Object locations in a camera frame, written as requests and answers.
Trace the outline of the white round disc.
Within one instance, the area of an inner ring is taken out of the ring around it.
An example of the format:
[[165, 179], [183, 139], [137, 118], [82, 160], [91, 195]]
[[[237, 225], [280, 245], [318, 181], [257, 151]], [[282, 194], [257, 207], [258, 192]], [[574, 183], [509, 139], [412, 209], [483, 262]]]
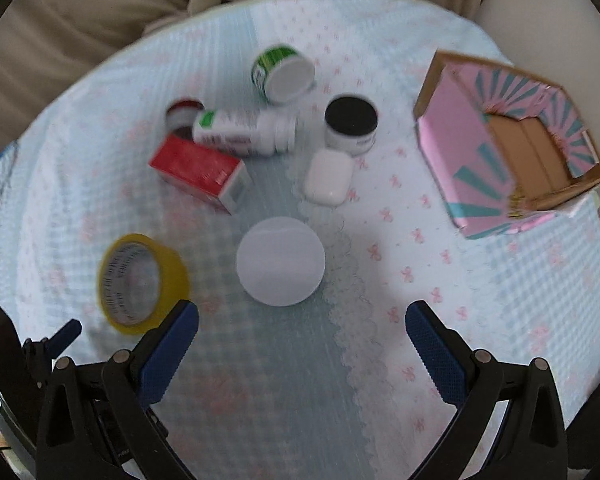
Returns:
[[269, 307], [290, 307], [308, 299], [325, 269], [325, 249], [317, 234], [289, 217], [257, 223], [236, 252], [239, 283], [252, 299]]

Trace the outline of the white pill bottle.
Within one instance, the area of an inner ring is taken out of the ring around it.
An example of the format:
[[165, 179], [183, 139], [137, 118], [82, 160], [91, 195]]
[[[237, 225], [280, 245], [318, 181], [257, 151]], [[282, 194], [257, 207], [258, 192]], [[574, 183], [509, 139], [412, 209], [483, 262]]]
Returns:
[[195, 143], [236, 156], [272, 156], [294, 150], [298, 119], [275, 110], [206, 110], [195, 119]]

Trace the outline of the black-lidded white jar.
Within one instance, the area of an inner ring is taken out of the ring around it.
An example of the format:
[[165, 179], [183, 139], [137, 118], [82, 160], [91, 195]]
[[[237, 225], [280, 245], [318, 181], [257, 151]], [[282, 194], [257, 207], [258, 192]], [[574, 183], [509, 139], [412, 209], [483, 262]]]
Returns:
[[368, 99], [354, 94], [333, 98], [324, 114], [325, 143], [351, 156], [368, 152], [375, 143], [378, 111]]

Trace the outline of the white earbuds case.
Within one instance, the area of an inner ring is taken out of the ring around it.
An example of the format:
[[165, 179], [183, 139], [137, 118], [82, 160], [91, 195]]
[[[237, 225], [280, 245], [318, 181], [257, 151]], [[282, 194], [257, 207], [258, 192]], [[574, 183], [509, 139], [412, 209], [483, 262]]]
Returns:
[[347, 198], [354, 170], [353, 158], [345, 152], [321, 148], [312, 157], [303, 182], [304, 197], [329, 207]]

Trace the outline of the green white-lidded jar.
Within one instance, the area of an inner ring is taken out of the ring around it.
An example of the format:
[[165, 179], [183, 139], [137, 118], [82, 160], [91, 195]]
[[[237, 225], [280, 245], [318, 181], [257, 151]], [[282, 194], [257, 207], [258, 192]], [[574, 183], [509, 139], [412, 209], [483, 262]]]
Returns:
[[298, 99], [314, 84], [315, 66], [288, 44], [274, 44], [254, 59], [251, 82], [269, 103], [284, 105]]

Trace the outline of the red-lidded small jar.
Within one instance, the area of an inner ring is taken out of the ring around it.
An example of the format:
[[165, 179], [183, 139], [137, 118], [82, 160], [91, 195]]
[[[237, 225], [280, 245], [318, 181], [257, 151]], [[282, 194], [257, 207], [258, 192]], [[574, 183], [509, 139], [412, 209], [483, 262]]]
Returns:
[[204, 104], [198, 100], [179, 100], [166, 110], [166, 131], [181, 139], [192, 140], [192, 130]]

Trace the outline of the blue white patterned tablecloth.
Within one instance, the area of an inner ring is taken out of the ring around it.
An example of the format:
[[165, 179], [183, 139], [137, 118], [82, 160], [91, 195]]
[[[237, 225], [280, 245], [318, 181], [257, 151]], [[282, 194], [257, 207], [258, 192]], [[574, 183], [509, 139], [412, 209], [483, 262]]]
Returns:
[[[286, 44], [316, 70], [272, 109], [289, 153], [249, 157], [235, 211], [149, 165], [183, 96], [268, 111], [254, 59]], [[79, 364], [132, 348], [186, 274], [199, 330], [156, 411], [201, 479], [405, 479], [444, 403], [405, 331], [425, 300], [474, 349], [537, 356], [572, 419], [600, 382], [596, 203], [473, 240], [419, 151], [412, 108], [439, 50], [499, 60], [476, 24], [417, 0], [256, 0], [122, 50], [0, 159], [0, 305], [21, 337], [76, 318]]]

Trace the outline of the pink cardboard box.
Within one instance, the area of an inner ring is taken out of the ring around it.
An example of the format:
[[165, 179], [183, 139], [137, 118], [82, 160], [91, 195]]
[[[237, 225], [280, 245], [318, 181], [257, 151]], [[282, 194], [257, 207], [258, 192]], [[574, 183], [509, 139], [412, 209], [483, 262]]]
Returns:
[[422, 156], [468, 240], [573, 214], [600, 186], [600, 154], [580, 110], [538, 75], [439, 50], [413, 114]]

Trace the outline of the red carton box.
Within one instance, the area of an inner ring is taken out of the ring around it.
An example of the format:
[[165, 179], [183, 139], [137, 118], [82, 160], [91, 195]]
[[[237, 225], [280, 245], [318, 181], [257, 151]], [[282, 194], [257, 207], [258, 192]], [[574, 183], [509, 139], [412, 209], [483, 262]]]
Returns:
[[166, 182], [197, 200], [234, 214], [251, 184], [245, 163], [169, 134], [149, 161]]

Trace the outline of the yellow tape roll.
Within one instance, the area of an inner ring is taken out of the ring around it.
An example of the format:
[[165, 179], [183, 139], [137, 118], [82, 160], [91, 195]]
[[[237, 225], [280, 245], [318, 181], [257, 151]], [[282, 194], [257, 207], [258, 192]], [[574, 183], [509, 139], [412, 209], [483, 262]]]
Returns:
[[146, 235], [121, 237], [102, 257], [97, 297], [106, 320], [119, 333], [143, 335], [157, 327], [189, 292], [188, 272], [178, 252]]

